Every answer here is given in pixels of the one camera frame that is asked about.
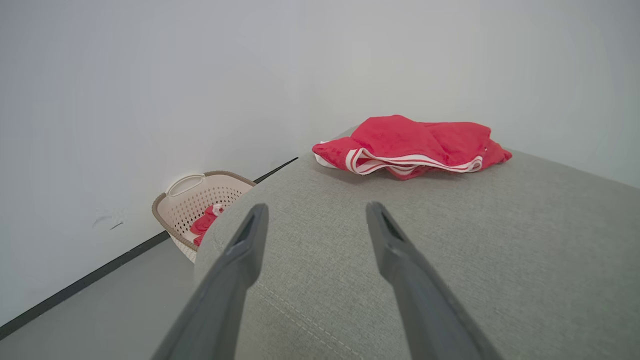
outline sofa cushion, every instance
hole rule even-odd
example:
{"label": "sofa cushion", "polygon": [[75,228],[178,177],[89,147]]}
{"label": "sofa cushion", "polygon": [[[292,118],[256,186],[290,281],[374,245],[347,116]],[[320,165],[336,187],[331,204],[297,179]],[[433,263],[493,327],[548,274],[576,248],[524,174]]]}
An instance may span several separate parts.
{"label": "sofa cushion", "polygon": [[199,282],[256,203],[262,273],[238,358],[407,358],[365,205],[380,201],[506,359],[640,356],[640,190],[535,156],[400,181],[322,167],[311,152],[238,199],[207,232]]}

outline basket handle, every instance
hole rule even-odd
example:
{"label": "basket handle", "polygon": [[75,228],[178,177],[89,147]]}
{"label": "basket handle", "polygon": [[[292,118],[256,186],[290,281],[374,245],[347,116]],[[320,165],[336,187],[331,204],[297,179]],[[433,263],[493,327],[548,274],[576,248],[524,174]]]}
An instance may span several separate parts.
{"label": "basket handle", "polygon": [[[186,189],[184,189],[184,190],[180,191],[179,193],[171,193],[171,191],[172,191],[176,186],[178,186],[178,185],[182,184],[183,182],[185,182],[185,181],[187,181],[187,180],[190,180],[190,179],[196,179],[196,178],[200,179],[200,181],[199,181],[197,184],[195,184],[195,185],[193,185],[193,186],[190,186],[190,187],[188,187],[188,188],[186,188]],[[202,184],[202,182],[204,181],[204,178],[205,178],[204,174],[193,174],[193,175],[187,175],[187,176],[183,177],[182,179],[179,179],[178,181],[176,181],[175,183],[173,183],[171,186],[169,186],[169,188],[166,190],[166,195],[167,195],[168,197],[176,197],[176,196],[178,196],[178,195],[180,195],[180,194],[182,194],[182,193],[184,193],[184,192],[186,192],[186,191],[189,191],[189,190],[193,189],[194,187],[196,187],[196,186],[198,186],[198,185]]]}

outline grey floor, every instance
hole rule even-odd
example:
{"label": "grey floor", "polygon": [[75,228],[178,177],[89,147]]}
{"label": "grey floor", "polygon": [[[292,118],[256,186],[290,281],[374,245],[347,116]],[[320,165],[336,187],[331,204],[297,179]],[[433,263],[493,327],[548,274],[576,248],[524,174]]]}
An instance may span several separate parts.
{"label": "grey floor", "polygon": [[166,240],[0,341],[0,359],[148,359],[192,290]]}

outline white stripe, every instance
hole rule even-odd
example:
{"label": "white stripe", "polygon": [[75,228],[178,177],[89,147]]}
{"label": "white stripe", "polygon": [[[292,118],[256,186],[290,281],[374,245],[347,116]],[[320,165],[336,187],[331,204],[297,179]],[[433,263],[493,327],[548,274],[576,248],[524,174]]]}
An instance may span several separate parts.
{"label": "white stripe", "polygon": [[349,170],[350,172],[355,172],[357,174],[356,170],[351,167],[351,160],[353,160],[353,157],[356,156],[356,152],[358,152],[356,149],[349,150],[344,161],[346,162],[347,170]]}
{"label": "white stripe", "polygon": [[384,158],[382,156],[375,156],[375,155],[371,154],[367,149],[363,149],[363,150],[364,150],[364,153],[366,155],[368,155],[370,158],[386,161],[386,162],[389,162],[389,163],[412,163],[411,160],[423,160],[423,161],[430,161],[432,163],[439,164],[439,165],[441,165],[443,167],[446,167],[446,168],[468,168],[476,160],[480,160],[480,162],[482,162],[482,156],[478,155],[473,160],[469,161],[468,163],[461,164],[461,165],[449,166],[449,165],[444,165],[443,163],[441,163],[441,162],[439,162],[437,160],[434,160],[434,159],[430,158],[429,156],[422,155],[422,154],[404,155],[404,156],[398,156],[396,158]]}

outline black baseboard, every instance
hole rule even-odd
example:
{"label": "black baseboard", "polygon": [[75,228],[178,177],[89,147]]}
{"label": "black baseboard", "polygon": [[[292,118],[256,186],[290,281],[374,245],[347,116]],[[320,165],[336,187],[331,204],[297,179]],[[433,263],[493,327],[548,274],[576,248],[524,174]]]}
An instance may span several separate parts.
{"label": "black baseboard", "polygon": [[[259,183],[262,180],[265,180],[267,177],[273,175],[276,171],[280,170],[281,168],[284,168],[286,165],[290,164],[295,159],[288,161],[286,164],[279,166],[278,168],[268,172],[267,174],[264,174],[263,176],[260,176],[258,179],[254,181],[254,183]],[[55,293],[53,296],[49,297],[48,299],[44,300],[38,305],[25,311],[15,319],[11,320],[10,322],[0,327],[0,340],[6,338],[11,333],[25,326],[27,323],[29,323],[33,319],[44,314],[45,311],[50,310],[54,306],[63,302],[64,300],[69,299],[71,296],[75,295],[77,292],[81,291],[82,289],[85,289],[87,286],[100,280],[101,278],[106,276],[108,273],[130,262],[131,260],[135,259],[145,251],[167,240],[168,238],[169,238],[169,234],[166,231],[163,231],[158,235],[155,235],[153,238],[143,242],[142,244],[136,246],[130,251],[127,251],[121,256],[118,256],[116,259],[100,267],[98,270],[90,273],[89,275],[83,277],[82,279],[74,282],[73,284]]]}
{"label": "black baseboard", "polygon": [[257,183],[261,182],[262,180],[265,180],[267,177],[269,177],[269,176],[273,175],[276,171],[280,170],[281,168],[284,168],[285,166],[287,166],[288,164],[291,164],[293,161],[295,161],[295,160],[297,160],[297,159],[298,159],[298,158],[291,159],[291,160],[287,161],[286,163],[284,163],[284,164],[280,165],[280,166],[279,166],[279,167],[277,167],[276,169],[274,169],[274,170],[272,170],[272,171],[268,172],[267,174],[264,174],[263,176],[260,176],[259,178],[257,178],[257,179],[254,181],[254,183],[256,183],[256,184],[257,184]]}

